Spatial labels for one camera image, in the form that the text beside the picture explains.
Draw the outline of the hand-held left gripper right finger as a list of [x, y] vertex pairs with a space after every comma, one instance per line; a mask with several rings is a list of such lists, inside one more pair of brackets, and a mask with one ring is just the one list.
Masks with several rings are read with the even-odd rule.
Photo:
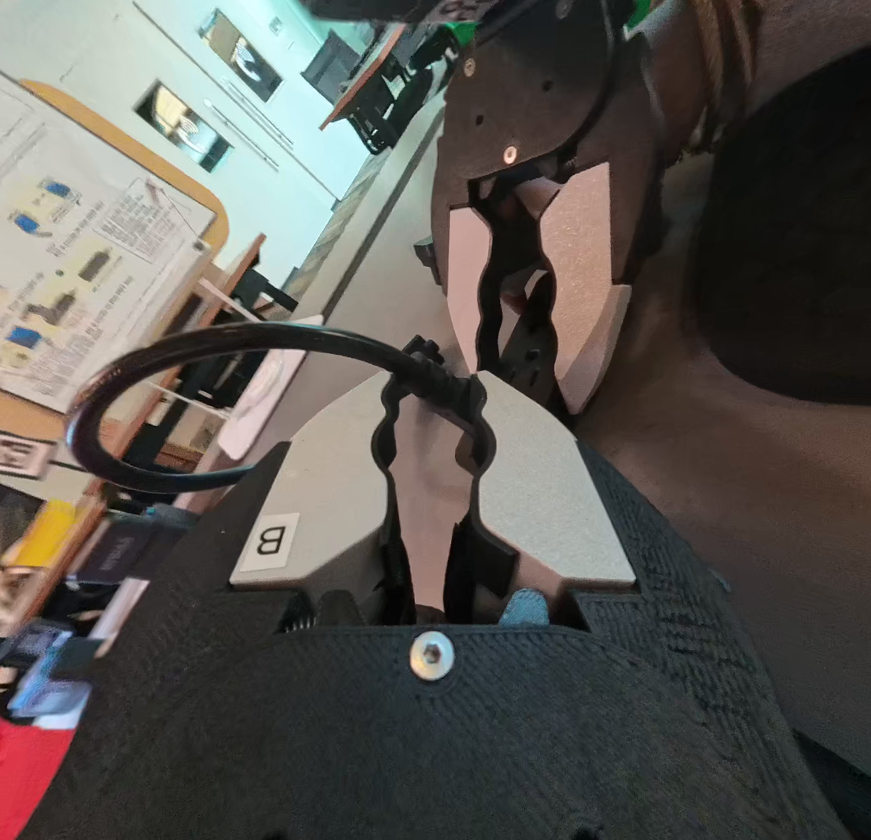
[[488, 371], [470, 378], [470, 420], [455, 587], [632, 591], [636, 573], [572, 433]]

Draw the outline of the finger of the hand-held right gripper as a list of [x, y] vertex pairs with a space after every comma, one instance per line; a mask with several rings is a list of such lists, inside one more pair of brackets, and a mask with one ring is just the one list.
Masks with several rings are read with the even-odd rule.
[[485, 282], [493, 246], [490, 226], [471, 207], [450, 212], [446, 300], [456, 341], [471, 373], [498, 372], [504, 305]]
[[555, 284], [554, 376], [566, 409], [577, 415], [612, 361], [632, 290], [613, 281], [608, 162], [574, 174], [555, 193], [539, 219], [539, 235]]

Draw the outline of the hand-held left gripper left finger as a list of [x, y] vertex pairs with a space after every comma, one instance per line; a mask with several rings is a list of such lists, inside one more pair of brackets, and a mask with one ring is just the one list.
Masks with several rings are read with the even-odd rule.
[[400, 388], [379, 371], [294, 435], [230, 575], [237, 588], [385, 592]]

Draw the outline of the black power strip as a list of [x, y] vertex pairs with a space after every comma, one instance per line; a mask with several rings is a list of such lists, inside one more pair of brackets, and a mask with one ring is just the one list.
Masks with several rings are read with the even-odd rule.
[[528, 297], [500, 353], [498, 375], [538, 405], [554, 411], [562, 401], [554, 372], [558, 341], [551, 321], [555, 281], [550, 272], [544, 272], [530, 283]]

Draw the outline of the black power plug with cable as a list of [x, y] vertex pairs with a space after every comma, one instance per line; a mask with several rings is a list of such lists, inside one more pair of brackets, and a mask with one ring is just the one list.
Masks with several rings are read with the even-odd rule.
[[357, 333], [305, 323], [228, 323], [182, 332], [136, 349], [103, 367], [78, 392], [66, 419], [72, 457], [98, 479], [155, 495], [198, 493], [233, 486], [250, 465], [206, 474], [162, 474], [117, 459], [104, 447], [105, 412], [129, 388], [163, 370], [212, 357], [272, 349], [301, 349], [349, 358], [386, 370], [402, 390], [433, 405], [445, 419], [471, 429], [471, 380], [444, 366], [418, 360], [398, 348]]

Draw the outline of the person's right hand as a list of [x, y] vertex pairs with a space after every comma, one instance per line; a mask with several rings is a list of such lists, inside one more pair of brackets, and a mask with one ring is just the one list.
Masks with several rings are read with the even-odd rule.
[[705, 64], [697, 21], [686, 0], [664, 0], [630, 38], [645, 39], [652, 84], [663, 115], [663, 161], [669, 168], [681, 155], [705, 101]]

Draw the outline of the black plastic object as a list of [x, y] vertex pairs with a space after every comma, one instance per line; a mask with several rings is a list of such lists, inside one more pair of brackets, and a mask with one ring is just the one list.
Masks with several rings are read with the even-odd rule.
[[412, 247], [418, 260], [430, 271], [436, 285], [442, 287], [441, 273], [432, 236], [415, 242]]

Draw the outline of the white pad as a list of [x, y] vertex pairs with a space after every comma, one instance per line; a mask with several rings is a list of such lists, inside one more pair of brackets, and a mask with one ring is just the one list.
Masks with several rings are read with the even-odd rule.
[[240, 462], [249, 453], [307, 355], [301, 349], [272, 349], [263, 354], [217, 434], [217, 445], [230, 460]]

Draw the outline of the wooden desk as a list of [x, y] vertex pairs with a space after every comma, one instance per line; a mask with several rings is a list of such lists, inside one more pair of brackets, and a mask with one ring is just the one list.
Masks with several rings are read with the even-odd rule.
[[375, 156], [396, 147], [416, 115], [447, 89], [473, 21], [436, 25], [376, 25], [373, 40], [348, 77], [319, 129], [346, 122]]
[[247, 320], [288, 320], [299, 301], [273, 285], [259, 269], [260, 254], [267, 236], [260, 233], [237, 257], [228, 271], [210, 264], [194, 287], [197, 296], [208, 304], [209, 322], [217, 322], [221, 312]]

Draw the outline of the dark book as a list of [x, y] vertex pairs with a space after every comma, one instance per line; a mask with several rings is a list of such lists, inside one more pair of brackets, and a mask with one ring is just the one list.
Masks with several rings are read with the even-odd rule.
[[143, 518], [108, 519], [93, 545], [68, 580], [77, 586], [120, 584], [135, 566], [152, 533]]

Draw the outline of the yellow box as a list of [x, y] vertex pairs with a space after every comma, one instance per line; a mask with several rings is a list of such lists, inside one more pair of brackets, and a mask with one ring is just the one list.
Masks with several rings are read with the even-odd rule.
[[71, 502], [49, 499], [40, 507], [24, 537], [17, 541], [5, 563], [8, 567], [51, 567], [77, 520]]

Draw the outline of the black and white code label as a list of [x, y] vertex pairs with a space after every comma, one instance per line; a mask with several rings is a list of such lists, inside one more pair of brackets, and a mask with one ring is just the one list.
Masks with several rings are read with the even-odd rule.
[[1, 432], [1, 475], [43, 480], [55, 459], [58, 443]]

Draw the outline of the framed instruction poster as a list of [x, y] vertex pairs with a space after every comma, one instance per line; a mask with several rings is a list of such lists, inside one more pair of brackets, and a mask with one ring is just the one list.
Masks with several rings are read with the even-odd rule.
[[221, 249], [217, 198], [101, 123], [2, 75], [2, 392], [65, 412], [155, 334]]

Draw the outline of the red box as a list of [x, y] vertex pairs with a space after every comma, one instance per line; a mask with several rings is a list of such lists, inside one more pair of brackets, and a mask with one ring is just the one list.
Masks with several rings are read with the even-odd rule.
[[74, 729], [1, 721], [1, 838], [15, 839], [65, 758]]

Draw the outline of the framed wall picture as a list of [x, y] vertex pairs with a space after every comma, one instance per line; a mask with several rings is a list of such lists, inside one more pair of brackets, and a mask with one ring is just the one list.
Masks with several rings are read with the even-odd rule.
[[133, 111], [208, 173], [215, 171], [233, 149], [194, 109], [160, 82], [147, 89]]
[[270, 102], [283, 83], [282, 76], [224, 12], [213, 10], [199, 35], [258, 99]]

